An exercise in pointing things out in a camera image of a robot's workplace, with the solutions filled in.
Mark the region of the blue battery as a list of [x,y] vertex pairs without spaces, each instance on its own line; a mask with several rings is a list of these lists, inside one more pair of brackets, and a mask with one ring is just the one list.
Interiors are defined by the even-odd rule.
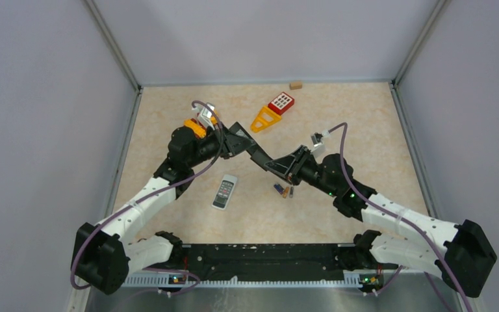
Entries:
[[276,191],[278,191],[278,193],[280,194],[283,194],[284,193],[284,188],[279,184],[279,183],[275,183],[274,184],[274,188],[276,189]]

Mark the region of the black remote control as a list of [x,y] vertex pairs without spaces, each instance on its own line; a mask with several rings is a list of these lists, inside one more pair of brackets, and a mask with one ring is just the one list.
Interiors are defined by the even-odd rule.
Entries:
[[273,158],[271,158],[271,156],[269,156],[258,143],[254,142],[246,151],[249,153],[250,159],[257,166],[265,172],[270,171],[270,167],[267,164],[272,161]]

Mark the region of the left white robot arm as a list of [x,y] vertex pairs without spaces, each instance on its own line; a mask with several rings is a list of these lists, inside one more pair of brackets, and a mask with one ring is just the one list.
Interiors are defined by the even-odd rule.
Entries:
[[251,153],[258,144],[245,129],[234,123],[231,128],[210,128],[203,138],[182,126],[173,131],[168,154],[148,182],[119,211],[96,225],[83,224],[76,233],[70,281],[82,289],[76,278],[104,294],[116,292],[128,276],[154,264],[178,267],[182,251],[174,246],[177,238],[156,234],[135,242],[136,234],[163,208],[177,200],[199,177],[193,168],[207,162],[211,167],[219,158],[228,159]]

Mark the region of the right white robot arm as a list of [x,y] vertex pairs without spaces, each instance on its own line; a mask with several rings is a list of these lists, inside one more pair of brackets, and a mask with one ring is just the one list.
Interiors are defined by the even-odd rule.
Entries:
[[388,230],[356,237],[360,266],[399,264],[437,276],[469,298],[480,296],[498,258],[476,222],[456,224],[399,205],[354,179],[353,168],[338,153],[320,163],[300,146],[277,159],[264,156],[261,162],[262,168],[291,185],[305,182],[333,197],[342,215]]

